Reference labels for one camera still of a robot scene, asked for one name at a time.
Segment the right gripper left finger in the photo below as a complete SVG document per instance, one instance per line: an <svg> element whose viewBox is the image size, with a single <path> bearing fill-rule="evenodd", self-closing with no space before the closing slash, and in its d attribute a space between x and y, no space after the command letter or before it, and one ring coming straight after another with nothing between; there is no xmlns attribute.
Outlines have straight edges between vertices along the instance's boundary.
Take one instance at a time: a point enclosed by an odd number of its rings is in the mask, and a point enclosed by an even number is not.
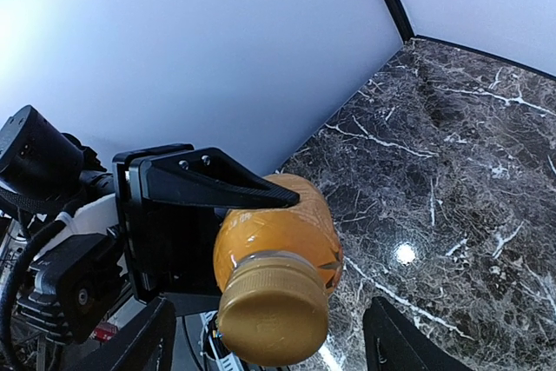
<svg viewBox="0 0 556 371"><path fill-rule="evenodd" d="M89 355L89 370L170 370L175 343L175 308L155 298L124 328Z"/></svg>

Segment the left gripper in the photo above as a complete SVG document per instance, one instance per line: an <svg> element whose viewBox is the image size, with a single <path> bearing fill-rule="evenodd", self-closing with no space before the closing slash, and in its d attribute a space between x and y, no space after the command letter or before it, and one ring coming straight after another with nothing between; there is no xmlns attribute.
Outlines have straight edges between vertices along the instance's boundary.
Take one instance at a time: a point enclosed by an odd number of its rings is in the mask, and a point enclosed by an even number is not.
<svg viewBox="0 0 556 371"><path fill-rule="evenodd" d="M177 143L116 155L116 213L134 296L216 304L220 217L213 208L284 209L298 193L251 172L218 148Z"/></svg>

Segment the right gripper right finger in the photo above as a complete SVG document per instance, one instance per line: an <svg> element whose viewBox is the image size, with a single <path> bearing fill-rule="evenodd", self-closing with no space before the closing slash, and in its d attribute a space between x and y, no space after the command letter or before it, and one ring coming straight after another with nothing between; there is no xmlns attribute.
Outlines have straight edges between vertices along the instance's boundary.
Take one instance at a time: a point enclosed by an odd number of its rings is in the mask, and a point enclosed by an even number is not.
<svg viewBox="0 0 556 371"><path fill-rule="evenodd" d="M470 371L426 338L384 297L372 299L362 323L367 368L371 371Z"/></svg>

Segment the orange juice bottle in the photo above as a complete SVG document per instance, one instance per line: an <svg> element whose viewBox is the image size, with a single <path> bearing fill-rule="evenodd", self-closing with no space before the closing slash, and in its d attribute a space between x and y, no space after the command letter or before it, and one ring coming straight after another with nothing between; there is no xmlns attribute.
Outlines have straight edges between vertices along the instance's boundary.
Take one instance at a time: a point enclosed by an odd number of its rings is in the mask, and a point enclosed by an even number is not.
<svg viewBox="0 0 556 371"><path fill-rule="evenodd" d="M216 237L213 261L220 309L260 305L327 310L343 268L340 238L328 204L310 181L270 175L296 192L287 209L233 209Z"/></svg>

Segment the gold bottle cap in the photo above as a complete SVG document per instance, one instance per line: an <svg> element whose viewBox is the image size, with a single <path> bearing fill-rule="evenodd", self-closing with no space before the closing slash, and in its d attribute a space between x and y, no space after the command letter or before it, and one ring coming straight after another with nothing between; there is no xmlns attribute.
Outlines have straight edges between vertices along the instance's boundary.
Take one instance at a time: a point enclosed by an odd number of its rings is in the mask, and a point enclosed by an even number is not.
<svg viewBox="0 0 556 371"><path fill-rule="evenodd" d="M233 269L216 318L224 346L244 361L284 367L315 354L328 335L328 293L299 255L262 251Z"/></svg>

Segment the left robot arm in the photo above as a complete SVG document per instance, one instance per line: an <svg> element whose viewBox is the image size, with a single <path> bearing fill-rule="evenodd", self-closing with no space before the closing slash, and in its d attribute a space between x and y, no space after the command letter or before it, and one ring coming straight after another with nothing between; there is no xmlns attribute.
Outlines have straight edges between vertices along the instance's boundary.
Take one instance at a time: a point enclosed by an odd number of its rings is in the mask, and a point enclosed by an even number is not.
<svg viewBox="0 0 556 371"><path fill-rule="evenodd" d="M77 363L80 370L168 370L178 315L220 299L212 250L218 209L282 209L299 195L217 148L170 144L121 153L111 169L96 152L24 106L1 130L1 208L15 221L44 215L1 293L1 347L20 370L15 311L56 345L81 343L125 287L144 305Z"/></svg>

